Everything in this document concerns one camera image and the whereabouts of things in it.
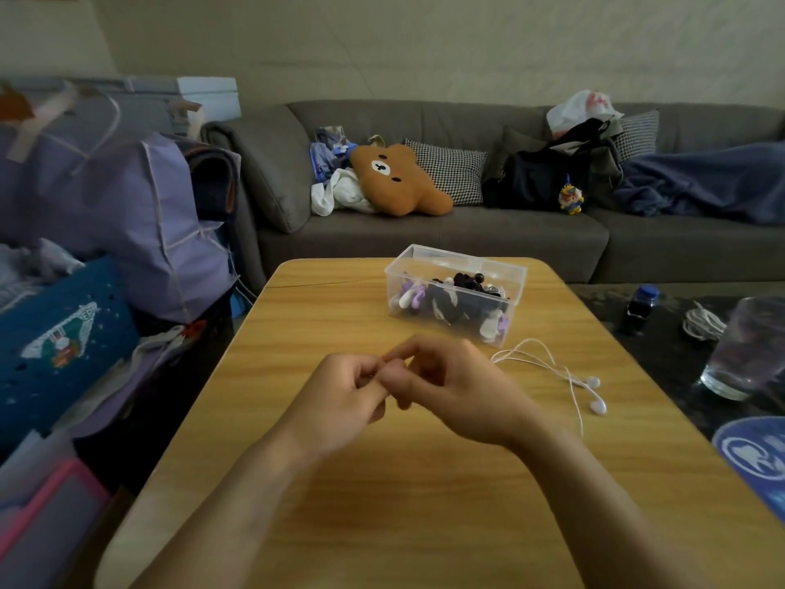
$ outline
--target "gray sofa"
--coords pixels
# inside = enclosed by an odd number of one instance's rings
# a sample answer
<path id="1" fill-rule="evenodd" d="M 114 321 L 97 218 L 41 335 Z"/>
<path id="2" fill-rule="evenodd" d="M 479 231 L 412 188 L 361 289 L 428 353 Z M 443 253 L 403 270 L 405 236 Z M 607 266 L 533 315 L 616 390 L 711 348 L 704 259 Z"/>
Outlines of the gray sofa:
<path id="1" fill-rule="evenodd" d="M 660 108 L 659 152 L 779 140 L 785 110 L 686 103 L 619 103 L 628 115 Z M 635 217 L 456 207 L 444 217 L 335 211 L 310 215 L 309 144 L 319 126 L 344 127 L 362 144 L 381 134 L 491 151 L 505 125 L 547 139 L 548 108 L 417 101 L 309 101 L 206 127 L 212 143 L 242 155 L 240 215 L 232 229 L 240 270 L 260 289 L 284 261 L 396 256 L 410 243 L 479 256 L 532 256 L 567 283 L 711 283 L 785 280 L 785 227 L 699 217 Z"/>

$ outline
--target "bear face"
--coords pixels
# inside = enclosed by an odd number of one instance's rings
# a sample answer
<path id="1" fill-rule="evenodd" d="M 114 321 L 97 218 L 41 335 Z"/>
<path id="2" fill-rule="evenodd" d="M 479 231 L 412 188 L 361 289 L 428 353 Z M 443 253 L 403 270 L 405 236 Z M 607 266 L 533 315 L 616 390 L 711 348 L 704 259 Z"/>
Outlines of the bear face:
<path id="1" fill-rule="evenodd" d="M 382 213 L 402 217 L 415 211 L 444 215 L 452 210 L 452 198 L 433 185 L 406 145 L 357 147 L 349 160 L 363 195 Z"/>

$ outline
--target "blue blanket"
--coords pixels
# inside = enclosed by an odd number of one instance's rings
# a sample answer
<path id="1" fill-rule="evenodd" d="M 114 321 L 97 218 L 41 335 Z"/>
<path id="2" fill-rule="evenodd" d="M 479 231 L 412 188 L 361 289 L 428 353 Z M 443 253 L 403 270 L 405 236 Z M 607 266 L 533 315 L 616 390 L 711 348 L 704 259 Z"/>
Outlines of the blue blanket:
<path id="1" fill-rule="evenodd" d="M 628 213 L 785 223 L 785 142 L 641 155 L 622 169 L 624 179 L 613 198 Z"/>

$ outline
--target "person's right hand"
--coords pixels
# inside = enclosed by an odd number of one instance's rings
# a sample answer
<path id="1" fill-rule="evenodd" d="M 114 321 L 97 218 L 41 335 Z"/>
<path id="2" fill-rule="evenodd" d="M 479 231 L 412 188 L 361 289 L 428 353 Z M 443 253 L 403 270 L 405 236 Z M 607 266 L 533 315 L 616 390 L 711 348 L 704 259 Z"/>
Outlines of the person's right hand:
<path id="1" fill-rule="evenodd" d="M 407 367 L 403 360 L 413 358 Z M 421 405 L 459 436 L 511 447 L 542 412 L 466 339 L 415 335 L 381 357 L 375 376 L 402 409 Z"/>

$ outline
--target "forearm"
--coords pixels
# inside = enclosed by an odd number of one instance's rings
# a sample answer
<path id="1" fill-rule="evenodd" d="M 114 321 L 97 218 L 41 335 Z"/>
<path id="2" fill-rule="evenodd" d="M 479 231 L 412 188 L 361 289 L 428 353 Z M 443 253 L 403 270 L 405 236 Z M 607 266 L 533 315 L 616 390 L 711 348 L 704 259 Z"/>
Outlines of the forearm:
<path id="1" fill-rule="evenodd" d="M 586 587 L 708 587 L 579 438 L 544 418 L 511 448 L 543 490 Z"/>
<path id="2" fill-rule="evenodd" d="M 269 438 L 249 448 L 132 589 L 243 587 L 295 473 L 283 453 Z"/>

